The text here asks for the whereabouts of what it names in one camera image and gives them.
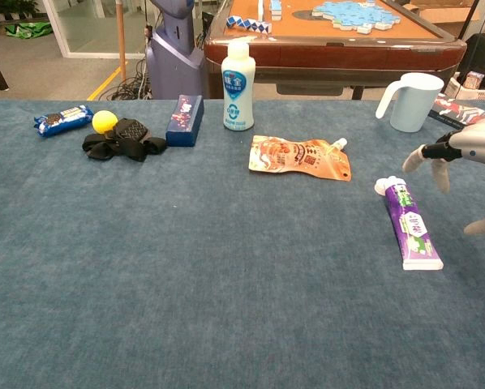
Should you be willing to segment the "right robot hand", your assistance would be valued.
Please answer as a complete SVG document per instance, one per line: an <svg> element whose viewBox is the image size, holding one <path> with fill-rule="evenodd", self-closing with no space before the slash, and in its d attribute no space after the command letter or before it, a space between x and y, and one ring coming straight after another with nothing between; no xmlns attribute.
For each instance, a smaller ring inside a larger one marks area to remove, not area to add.
<svg viewBox="0 0 485 389"><path fill-rule="evenodd" d="M440 137L435 143L422 144L402 164L402 171L415 171L425 160L431 161L436 185L443 193L450 190L449 163L459 158L485 165L485 118Z"/></svg>

